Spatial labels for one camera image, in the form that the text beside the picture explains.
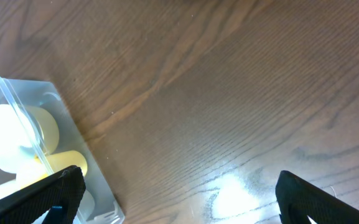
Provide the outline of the white plastic cup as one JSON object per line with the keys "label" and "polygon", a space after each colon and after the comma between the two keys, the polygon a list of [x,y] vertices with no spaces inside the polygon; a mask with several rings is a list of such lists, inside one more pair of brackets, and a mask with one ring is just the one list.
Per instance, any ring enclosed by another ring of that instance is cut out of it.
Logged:
{"label": "white plastic cup", "polygon": [[0,185],[0,199],[18,191],[16,179],[10,180]]}

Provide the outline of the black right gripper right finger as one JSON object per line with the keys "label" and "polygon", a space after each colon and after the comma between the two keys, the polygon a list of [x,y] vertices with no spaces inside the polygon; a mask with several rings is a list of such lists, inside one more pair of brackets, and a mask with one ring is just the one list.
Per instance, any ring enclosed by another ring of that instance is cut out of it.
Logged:
{"label": "black right gripper right finger", "polygon": [[359,224],[359,210],[287,170],[280,172],[275,193],[282,224]]}

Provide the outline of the yellow plastic cup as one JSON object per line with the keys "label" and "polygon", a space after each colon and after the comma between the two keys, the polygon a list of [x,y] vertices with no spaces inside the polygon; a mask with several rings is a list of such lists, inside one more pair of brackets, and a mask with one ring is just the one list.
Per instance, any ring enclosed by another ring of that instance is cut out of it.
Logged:
{"label": "yellow plastic cup", "polygon": [[[78,151],[66,151],[52,154],[46,157],[47,162],[52,168],[52,173],[56,173],[68,166],[77,166],[82,170],[83,176],[88,172],[88,164],[85,157]],[[48,177],[47,168],[39,158],[26,162],[21,166],[16,174],[16,184],[20,189],[27,187]]]}

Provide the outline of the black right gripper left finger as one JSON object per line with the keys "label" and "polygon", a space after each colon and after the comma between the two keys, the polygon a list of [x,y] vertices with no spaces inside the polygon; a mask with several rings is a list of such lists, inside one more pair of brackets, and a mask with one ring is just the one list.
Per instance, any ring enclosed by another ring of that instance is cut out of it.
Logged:
{"label": "black right gripper left finger", "polygon": [[0,223],[72,223],[86,185],[82,170],[68,166],[0,199]]}

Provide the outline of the yellow plastic bowl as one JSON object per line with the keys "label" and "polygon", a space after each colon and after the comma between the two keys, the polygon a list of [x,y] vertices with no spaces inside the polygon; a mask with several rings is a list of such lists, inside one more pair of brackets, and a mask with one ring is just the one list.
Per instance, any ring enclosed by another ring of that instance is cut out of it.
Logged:
{"label": "yellow plastic bowl", "polygon": [[59,129],[54,117],[45,109],[36,106],[26,106],[27,112],[35,119],[44,142],[43,151],[53,154],[59,143]]}

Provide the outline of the white plastic bowl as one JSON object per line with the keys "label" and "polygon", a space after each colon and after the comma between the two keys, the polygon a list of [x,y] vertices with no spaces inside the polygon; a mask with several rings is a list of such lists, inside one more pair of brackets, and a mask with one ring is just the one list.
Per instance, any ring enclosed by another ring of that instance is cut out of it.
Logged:
{"label": "white plastic bowl", "polygon": [[16,174],[36,156],[42,132],[35,116],[25,107],[0,104],[0,169]]}

